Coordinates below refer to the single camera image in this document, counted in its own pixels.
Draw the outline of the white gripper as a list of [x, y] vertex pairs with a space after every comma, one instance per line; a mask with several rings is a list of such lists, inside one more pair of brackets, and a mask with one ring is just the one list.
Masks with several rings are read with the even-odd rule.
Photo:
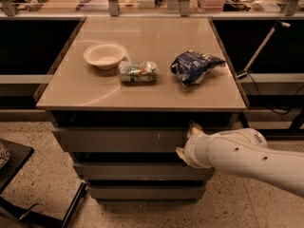
[[191, 121], [187, 132], [188, 141], [184, 149], [176, 148], [178, 156], [189, 166], [194, 168], [211, 168], [212, 164], [208, 160], [207, 149], [210, 141], [210, 136], [203, 134], [202, 127]]

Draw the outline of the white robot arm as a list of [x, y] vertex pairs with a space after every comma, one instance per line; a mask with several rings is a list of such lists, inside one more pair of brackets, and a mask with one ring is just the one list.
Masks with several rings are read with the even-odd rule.
[[275, 150], [253, 128], [207, 134], [198, 123], [190, 123], [185, 146], [178, 156], [194, 168], [257, 181], [304, 197], [304, 153]]

